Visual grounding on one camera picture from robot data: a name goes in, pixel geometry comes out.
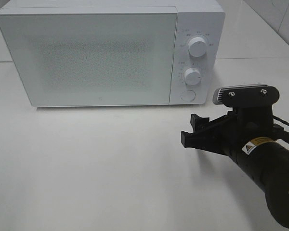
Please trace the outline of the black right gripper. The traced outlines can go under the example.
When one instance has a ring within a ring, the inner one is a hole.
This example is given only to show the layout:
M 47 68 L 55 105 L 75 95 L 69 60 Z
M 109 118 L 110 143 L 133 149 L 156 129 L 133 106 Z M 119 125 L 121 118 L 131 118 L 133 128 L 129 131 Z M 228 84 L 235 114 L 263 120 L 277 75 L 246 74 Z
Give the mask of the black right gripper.
M 284 129 L 273 122 L 271 106 L 238 107 L 214 120 L 191 114 L 190 124 L 192 133 L 181 132 L 184 148 L 219 153 L 231 159 L 287 158 L 287 149 L 276 142 Z

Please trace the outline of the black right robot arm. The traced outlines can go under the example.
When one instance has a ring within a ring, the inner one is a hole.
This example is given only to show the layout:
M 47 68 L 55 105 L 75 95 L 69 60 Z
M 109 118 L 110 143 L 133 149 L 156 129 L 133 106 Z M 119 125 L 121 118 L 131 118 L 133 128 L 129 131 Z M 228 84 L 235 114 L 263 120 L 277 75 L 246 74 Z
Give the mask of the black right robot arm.
M 191 114 L 185 148 L 228 156 L 264 192 L 273 218 L 289 228 L 289 132 L 273 123 L 271 106 L 234 108 L 215 120 Z

